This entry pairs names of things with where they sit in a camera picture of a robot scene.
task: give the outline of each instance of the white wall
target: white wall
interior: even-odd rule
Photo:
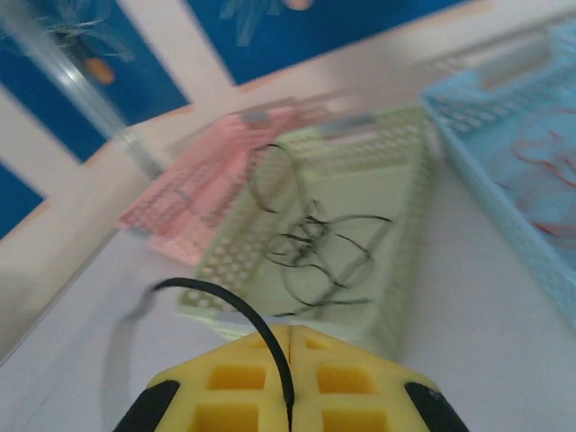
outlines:
[[[575,0],[479,0],[263,77],[231,84],[180,0],[121,0],[121,6],[193,107],[134,129],[164,162],[182,139],[224,113],[285,98],[328,95],[333,112],[416,100],[437,73],[419,61],[576,6]],[[337,97],[330,100],[330,95]],[[0,158],[49,199],[0,241],[0,358],[113,230],[148,181],[109,143],[80,166],[0,89]]]

